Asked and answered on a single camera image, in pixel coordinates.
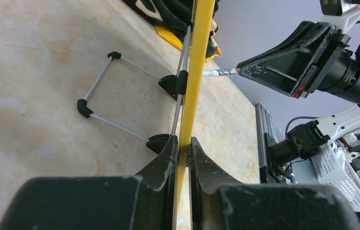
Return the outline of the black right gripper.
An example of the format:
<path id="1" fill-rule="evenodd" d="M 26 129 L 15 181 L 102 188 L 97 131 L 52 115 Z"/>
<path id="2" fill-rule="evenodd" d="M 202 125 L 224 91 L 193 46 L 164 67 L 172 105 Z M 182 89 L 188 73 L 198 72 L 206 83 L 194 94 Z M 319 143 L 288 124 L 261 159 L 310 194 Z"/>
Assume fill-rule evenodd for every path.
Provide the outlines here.
<path id="1" fill-rule="evenodd" d="M 325 22 L 302 21 L 274 48 L 237 64 L 239 75 L 289 97 L 327 92 L 360 107 L 360 59 L 343 50 L 322 80 L 309 89 L 310 70 L 320 70 L 338 47 L 342 30 Z"/>

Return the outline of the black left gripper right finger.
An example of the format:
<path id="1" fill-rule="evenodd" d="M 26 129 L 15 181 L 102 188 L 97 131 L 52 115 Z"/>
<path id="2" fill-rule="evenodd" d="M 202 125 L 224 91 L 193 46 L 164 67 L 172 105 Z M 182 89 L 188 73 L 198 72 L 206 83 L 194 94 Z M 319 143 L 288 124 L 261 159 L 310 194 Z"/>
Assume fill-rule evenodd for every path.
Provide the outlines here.
<path id="1" fill-rule="evenodd" d="M 348 200 L 328 185 L 245 184 L 189 145 L 194 230 L 360 230 Z"/>

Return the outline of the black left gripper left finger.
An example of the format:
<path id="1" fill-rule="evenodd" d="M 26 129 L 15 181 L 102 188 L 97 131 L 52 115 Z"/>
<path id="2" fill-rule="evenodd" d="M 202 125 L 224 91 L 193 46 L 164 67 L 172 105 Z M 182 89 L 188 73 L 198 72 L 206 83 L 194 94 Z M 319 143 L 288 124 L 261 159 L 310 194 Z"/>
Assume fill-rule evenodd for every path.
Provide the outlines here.
<path id="1" fill-rule="evenodd" d="M 36 177 L 15 194 L 0 230 L 173 230 L 178 139 L 131 176 Z"/>

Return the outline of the white marker pen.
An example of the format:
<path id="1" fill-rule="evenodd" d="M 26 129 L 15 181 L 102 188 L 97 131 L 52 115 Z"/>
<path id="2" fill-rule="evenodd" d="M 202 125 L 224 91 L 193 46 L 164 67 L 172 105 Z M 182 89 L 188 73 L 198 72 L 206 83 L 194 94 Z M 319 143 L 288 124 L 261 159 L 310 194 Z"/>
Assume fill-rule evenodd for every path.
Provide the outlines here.
<path id="1" fill-rule="evenodd" d="M 236 69 L 213 69 L 204 70 L 202 72 L 203 77 L 225 77 L 239 75 L 240 68 Z"/>

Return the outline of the yellow framed whiteboard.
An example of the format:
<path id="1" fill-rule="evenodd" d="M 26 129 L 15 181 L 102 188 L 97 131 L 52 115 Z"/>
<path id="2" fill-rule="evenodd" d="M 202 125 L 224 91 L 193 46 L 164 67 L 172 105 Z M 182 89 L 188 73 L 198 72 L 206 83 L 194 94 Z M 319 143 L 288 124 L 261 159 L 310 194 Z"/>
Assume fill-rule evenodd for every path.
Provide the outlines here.
<path id="1" fill-rule="evenodd" d="M 207 44 L 214 13 L 214 0 L 195 0 L 191 22 L 190 62 L 188 65 L 188 81 L 183 99 L 183 109 L 179 137 L 179 157 L 176 168 L 176 206 L 180 206 L 181 193 L 185 178 L 188 158 L 188 146 L 196 115 L 198 97 L 203 76 L 203 67 L 206 59 Z"/>

